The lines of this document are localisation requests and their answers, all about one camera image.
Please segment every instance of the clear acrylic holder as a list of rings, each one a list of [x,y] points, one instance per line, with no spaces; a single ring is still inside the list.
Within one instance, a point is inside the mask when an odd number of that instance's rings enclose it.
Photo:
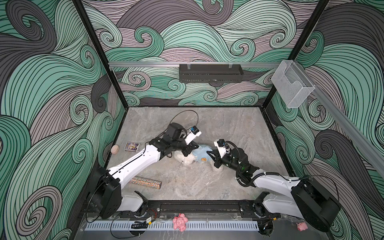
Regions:
[[[293,60],[283,60],[272,82],[288,108],[298,108],[314,90],[304,68]]]

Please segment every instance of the pink pig toy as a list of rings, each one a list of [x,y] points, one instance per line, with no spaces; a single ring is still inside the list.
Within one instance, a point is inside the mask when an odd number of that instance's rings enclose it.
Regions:
[[[187,221],[188,218],[186,218],[184,214],[179,214],[179,216],[175,217],[172,221],[173,229],[176,230],[177,228],[179,228],[181,232],[184,231],[185,229],[187,229],[187,226],[185,225]]]
[[[304,230],[308,229],[308,226],[305,222],[297,223],[297,229],[299,231],[304,231]]]

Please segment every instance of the pink turtle toy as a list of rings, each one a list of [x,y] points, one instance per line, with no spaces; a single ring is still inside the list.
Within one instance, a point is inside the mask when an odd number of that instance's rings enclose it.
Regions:
[[[179,214],[178,217],[173,218],[173,229],[179,228],[181,232],[183,232],[185,229],[187,229],[187,226],[185,225],[188,221],[188,218],[185,217],[184,214]]]

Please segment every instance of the swirl pattern wall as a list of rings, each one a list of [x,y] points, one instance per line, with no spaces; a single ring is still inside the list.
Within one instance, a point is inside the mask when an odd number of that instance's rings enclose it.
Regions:
[[[79,224],[124,114],[89,43],[72,0],[0,3],[1,239],[69,239]]]
[[[83,0],[109,61],[287,59],[317,0]],[[178,69],[115,68],[132,106],[261,105],[274,70],[244,83],[178,83]]]
[[[297,61],[384,156],[384,2],[331,1]],[[287,109],[278,94],[267,108],[296,175],[327,175],[343,207],[335,239],[382,240],[384,180],[312,95]],[[331,181],[317,177],[334,196]]]

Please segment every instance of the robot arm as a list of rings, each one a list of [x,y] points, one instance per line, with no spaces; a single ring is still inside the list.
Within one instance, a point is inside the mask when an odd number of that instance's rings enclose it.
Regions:
[[[123,199],[121,189],[144,168],[172,151],[181,150],[184,156],[188,156],[192,150],[199,147],[193,140],[200,135],[201,132],[196,126],[185,130],[178,123],[169,124],[166,131],[149,141],[149,144],[133,157],[108,170],[99,168],[89,183],[87,200],[100,211],[102,218],[110,217],[117,210],[129,210],[140,215],[145,197],[135,192],[136,194]]]
[[[266,172],[249,164],[244,150],[232,142],[219,139],[214,144],[217,150],[207,153],[215,167],[225,165],[236,170],[236,179],[243,187],[262,187],[282,194],[263,192],[254,202],[259,217],[282,213],[305,219],[320,231],[329,230],[341,206],[314,178],[284,177],[277,172]]]

